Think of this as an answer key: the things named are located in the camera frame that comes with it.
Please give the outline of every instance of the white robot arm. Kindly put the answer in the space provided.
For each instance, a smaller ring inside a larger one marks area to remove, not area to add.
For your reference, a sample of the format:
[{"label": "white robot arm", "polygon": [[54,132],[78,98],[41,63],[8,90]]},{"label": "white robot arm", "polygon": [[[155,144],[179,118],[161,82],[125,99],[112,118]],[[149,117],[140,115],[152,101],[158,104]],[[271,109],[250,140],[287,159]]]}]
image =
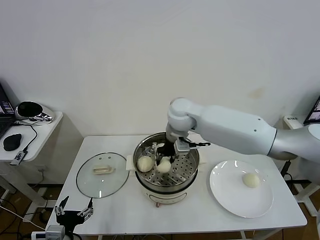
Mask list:
[{"label": "white robot arm", "polygon": [[320,125],[294,130],[276,129],[261,117],[177,98],[168,109],[166,138],[176,142],[188,131],[215,145],[246,155],[266,155],[279,160],[300,156],[320,164]]}]

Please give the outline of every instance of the wooden floor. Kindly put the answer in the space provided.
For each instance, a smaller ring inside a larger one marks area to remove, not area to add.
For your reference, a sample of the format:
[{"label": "wooden floor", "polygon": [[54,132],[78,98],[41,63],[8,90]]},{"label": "wooden floor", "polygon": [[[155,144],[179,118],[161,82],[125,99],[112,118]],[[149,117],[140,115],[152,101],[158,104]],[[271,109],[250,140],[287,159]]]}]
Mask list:
[{"label": "wooden floor", "polygon": [[[61,191],[60,187],[50,187],[45,193],[45,197],[47,199],[57,199],[59,193]],[[0,189],[0,196],[3,193],[3,189]],[[23,194],[17,191],[15,194],[10,194],[7,197],[7,200],[10,201],[14,205],[16,209],[14,209],[9,203],[4,203],[3,206],[10,209],[13,212],[18,212],[18,214],[22,215],[28,206],[31,204],[31,201],[26,198]],[[320,208],[320,190],[315,192],[311,196],[311,200],[314,203],[317,209]],[[308,224],[303,227],[296,228],[287,228],[279,231],[275,235],[268,238],[269,240],[319,240],[317,226],[316,226],[316,218],[311,217],[303,204],[299,204],[305,217],[307,218]],[[51,212],[46,211],[42,215],[43,220],[48,220]],[[40,221],[39,213],[37,213],[33,217],[33,222],[41,227],[45,227],[46,224]],[[6,233],[2,233],[3,230],[12,222],[13,224],[5,231]],[[0,240],[21,240],[21,236],[26,234],[30,234],[32,231],[39,231],[37,227],[33,226],[30,223],[24,223],[20,221],[20,219],[15,219],[15,216],[11,213],[8,213],[2,209],[0,209]],[[252,238],[253,232],[246,232],[247,238]],[[104,240],[112,240],[114,236],[104,236]],[[136,236],[134,239],[141,240],[144,236]],[[240,239],[241,235],[239,232],[219,232],[219,233],[199,233],[199,234],[169,234],[163,235],[166,240],[227,240],[227,239]],[[97,236],[86,237],[86,240],[96,240]],[[126,235],[123,238],[118,236],[117,240],[132,240],[133,236]],[[143,238],[144,240],[160,240],[161,238],[156,235],[148,235]]]}]

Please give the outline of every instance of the metal pot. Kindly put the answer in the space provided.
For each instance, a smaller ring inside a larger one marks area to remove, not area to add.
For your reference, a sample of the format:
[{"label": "metal pot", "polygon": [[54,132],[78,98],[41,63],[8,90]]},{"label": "metal pot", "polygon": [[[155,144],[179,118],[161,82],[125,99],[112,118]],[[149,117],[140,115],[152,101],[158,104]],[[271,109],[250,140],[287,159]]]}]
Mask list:
[{"label": "metal pot", "polygon": [[166,133],[159,132],[142,140],[133,153],[133,165],[138,181],[148,190],[157,194],[176,194],[186,190],[196,179],[199,165],[198,150],[192,149],[187,155],[179,156],[171,164],[168,173],[157,171],[156,163],[148,172],[141,172],[137,168],[138,159],[142,156],[154,157],[155,146],[165,143]]}]

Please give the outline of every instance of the small white table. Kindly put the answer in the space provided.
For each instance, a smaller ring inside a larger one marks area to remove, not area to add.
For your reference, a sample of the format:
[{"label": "small white table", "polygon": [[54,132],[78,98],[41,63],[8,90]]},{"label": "small white table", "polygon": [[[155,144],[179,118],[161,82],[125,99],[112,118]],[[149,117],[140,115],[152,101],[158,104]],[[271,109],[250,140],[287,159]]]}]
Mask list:
[{"label": "small white table", "polygon": [[[24,162],[30,162],[34,160],[47,142],[48,138],[63,117],[63,113],[61,111],[55,111],[54,113],[55,119],[51,123],[46,125],[33,125],[33,128],[36,130],[38,136],[29,145],[27,149],[28,153],[20,165],[24,164]],[[22,134],[20,147],[14,151],[5,151],[3,148],[4,139],[13,134]],[[5,193],[2,195],[2,198],[5,198],[8,193],[13,193],[15,189],[12,186],[14,186],[21,193],[32,200],[32,204],[27,211],[28,215],[26,215],[26,218],[29,220],[31,220],[33,217],[33,215],[29,213],[33,213],[37,208],[44,207],[46,205],[46,200],[42,197],[42,195],[46,192],[46,188],[42,187],[38,192],[34,191],[30,186],[28,186],[26,180],[16,170],[16,168],[19,168],[19,166],[10,166],[9,163],[15,158],[19,151],[23,150],[23,148],[34,138],[35,135],[35,132],[29,126],[12,126],[0,139],[0,186],[6,189]],[[47,206],[54,207],[55,204],[55,200],[49,200]]]},{"label": "small white table", "polygon": [[[290,129],[299,129],[304,126],[304,120],[306,118],[307,115],[287,115],[283,117],[283,120]],[[320,186],[312,182],[306,188],[303,188],[302,185],[298,183],[294,184],[294,187],[298,192],[298,194],[294,196],[296,201],[298,203],[303,203],[312,217],[319,217],[319,212],[312,203],[310,196],[318,191]]]},{"label": "small white table", "polygon": [[[94,155],[115,152],[126,157],[146,136],[88,136],[73,162],[61,190],[57,204],[69,196],[65,210],[81,211],[90,198],[84,196],[76,186],[76,176],[82,164]],[[191,140],[203,141],[191,134]],[[234,232],[244,230],[267,230],[256,234],[257,239],[266,239],[282,228],[304,226],[307,220],[287,187],[271,158],[261,155],[242,155],[216,145],[200,148],[206,158],[206,166],[198,173],[193,190],[181,202],[155,207],[155,203],[144,196],[135,176],[115,194],[93,199],[93,215],[74,232],[80,235],[142,235]],[[210,192],[209,174],[219,162],[240,160],[254,165],[267,178],[274,194],[274,202],[264,216],[242,218],[225,210]],[[56,216],[51,214],[49,225],[56,225]]]}]

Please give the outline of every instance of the table leg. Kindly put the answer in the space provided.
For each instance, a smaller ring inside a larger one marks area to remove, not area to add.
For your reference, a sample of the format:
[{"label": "table leg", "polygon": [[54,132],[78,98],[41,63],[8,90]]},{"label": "table leg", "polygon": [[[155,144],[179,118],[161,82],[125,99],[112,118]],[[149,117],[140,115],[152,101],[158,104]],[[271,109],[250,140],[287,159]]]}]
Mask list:
[{"label": "table leg", "polygon": [[312,217],[316,217],[318,215],[318,211],[315,208],[314,204],[310,200],[309,196],[314,194],[317,190],[320,189],[319,185],[314,183],[310,183],[306,188],[303,188],[301,184],[294,184],[295,189],[299,192],[295,195],[295,199],[298,203],[303,203],[308,210],[309,214]]},{"label": "table leg", "polygon": [[241,234],[241,239],[242,240],[246,240],[247,239],[245,231],[240,231],[240,234]]},{"label": "table leg", "polygon": [[18,166],[9,166],[6,162],[0,162],[0,169],[3,172],[2,177],[11,185],[27,196],[30,200],[38,205],[45,205],[46,200],[41,197],[26,183],[25,179],[15,170]]},{"label": "table leg", "polygon": [[[43,196],[46,193],[46,191],[47,191],[46,187],[40,187],[38,190],[38,194],[40,196]],[[46,203],[42,205],[32,202],[24,215],[24,218],[26,220],[24,219],[23,222],[27,223],[28,222],[27,220],[31,221],[32,218],[34,217],[33,213],[37,212],[38,208],[54,208],[56,203],[57,203],[57,200],[46,200]]]},{"label": "table leg", "polygon": [[257,234],[255,234],[253,236],[253,239],[254,240],[266,240],[267,238],[269,238],[273,234],[276,234],[280,230],[282,230],[282,228],[275,228],[275,229],[270,229],[270,230],[262,230],[262,231],[259,231]]},{"label": "table leg", "polygon": [[8,194],[15,194],[17,189],[10,185],[3,177],[0,176],[0,186],[5,189],[4,194],[0,196],[0,203],[3,204]]},{"label": "table leg", "polygon": [[15,189],[10,183],[8,183],[3,177],[0,176],[0,186],[5,190],[8,190],[9,193],[15,194],[17,189]]}]

